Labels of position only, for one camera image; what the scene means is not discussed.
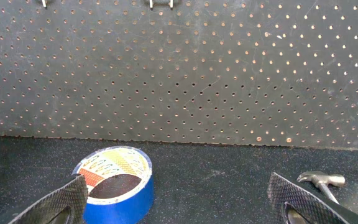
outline blue tape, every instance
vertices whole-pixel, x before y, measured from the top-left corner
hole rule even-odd
[[[150,169],[150,175],[148,181],[140,186],[143,186],[136,194],[131,197],[115,202],[113,198],[109,198],[106,202],[101,200],[101,203],[98,203],[98,199],[88,198],[88,202],[85,207],[84,219],[87,224],[105,224],[105,223],[125,223],[132,224],[140,221],[146,214],[149,212],[154,199],[154,182],[152,171],[152,163],[150,158],[141,150],[127,147],[127,146],[116,146],[101,149],[96,151],[86,158],[84,158],[74,169],[73,173],[79,173],[80,168],[86,164],[86,161],[93,156],[100,155],[100,152],[103,153],[108,150],[115,149],[129,149],[138,152],[148,163]]]

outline hammer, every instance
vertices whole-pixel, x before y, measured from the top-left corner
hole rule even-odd
[[[303,181],[310,181],[316,186],[318,189],[322,191],[325,196],[327,196],[329,199],[331,199],[333,202],[338,203],[338,201],[335,199],[334,195],[331,193],[331,191],[328,188],[328,185],[331,184],[336,187],[343,187],[345,186],[345,177],[340,174],[332,174],[328,175],[321,171],[309,171],[304,172],[297,178],[298,182]]]

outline speckled black surface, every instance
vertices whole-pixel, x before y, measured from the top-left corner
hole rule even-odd
[[[117,145],[140,148],[153,162],[155,201],[141,223],[270,223],[272,171],[344,174],[347,185],[333,194],[358,213],[358,151],[0,138],[0,214],[70,175],[91,152]]]

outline pegboard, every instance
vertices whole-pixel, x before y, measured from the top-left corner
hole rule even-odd
[[[358,148],[358,1],[0,0],[0,135]]]

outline tape roll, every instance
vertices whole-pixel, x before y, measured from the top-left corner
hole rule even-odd
[[[98,150],[84,158],[73,173],[85,176],[87,224],[136,223],[153,204],[152,163],[140,149],[114,146]]]

